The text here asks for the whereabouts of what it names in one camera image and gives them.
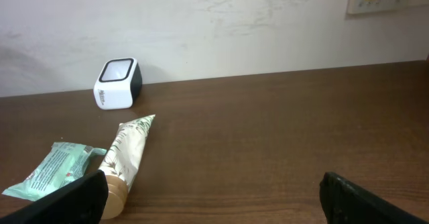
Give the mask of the mint green wipes packet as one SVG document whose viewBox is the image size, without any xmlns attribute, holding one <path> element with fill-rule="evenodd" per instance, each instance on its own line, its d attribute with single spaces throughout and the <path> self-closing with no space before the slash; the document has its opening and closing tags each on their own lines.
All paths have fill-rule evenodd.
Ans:
<svg viewBox="0 0 429 224">
<path fill-rule="evenodd" d="M 3 191 L 10 197 L 37 201 L 84 176 L 92 158 L 106 149 L 70 142 L 55 142 L 41 164 L 23 181 Z"/>
</svg>

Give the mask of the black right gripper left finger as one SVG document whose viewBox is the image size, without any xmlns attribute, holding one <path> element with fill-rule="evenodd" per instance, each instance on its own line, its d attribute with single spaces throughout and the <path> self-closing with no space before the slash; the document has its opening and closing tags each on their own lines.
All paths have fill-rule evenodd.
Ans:
<svg viewBox="0 0 429 224">
<path fill-rule="evenodd" d="M 97 224 L 108 192 L 105 174 L 97 170 L 2 217 L 1 224 Z"/>
</svg>

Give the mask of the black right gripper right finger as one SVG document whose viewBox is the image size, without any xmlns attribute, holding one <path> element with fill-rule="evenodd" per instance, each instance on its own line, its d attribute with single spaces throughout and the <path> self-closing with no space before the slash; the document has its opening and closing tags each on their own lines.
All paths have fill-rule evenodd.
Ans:
<svg viewBox="0 0 429 224">
<path fill-rule="evenodd" d="M 324 174 L 319 198 L 329 224 L 428 224 L 334 172 Z"/>
</svg>

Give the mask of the white leafy cream tube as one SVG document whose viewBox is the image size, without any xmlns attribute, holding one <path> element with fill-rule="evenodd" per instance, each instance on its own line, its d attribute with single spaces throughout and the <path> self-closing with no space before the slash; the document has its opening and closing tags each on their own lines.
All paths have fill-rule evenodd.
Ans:
<svg viewBox="0 0 429 224">
<path fill-rule="evenodd" d="M 154 118 L 154 115 L 148 115 L 119 125 L 117 135 L 99 166 L 108 186 L 103 219 L 113 219 L 124 210 Z"/>
</svg>

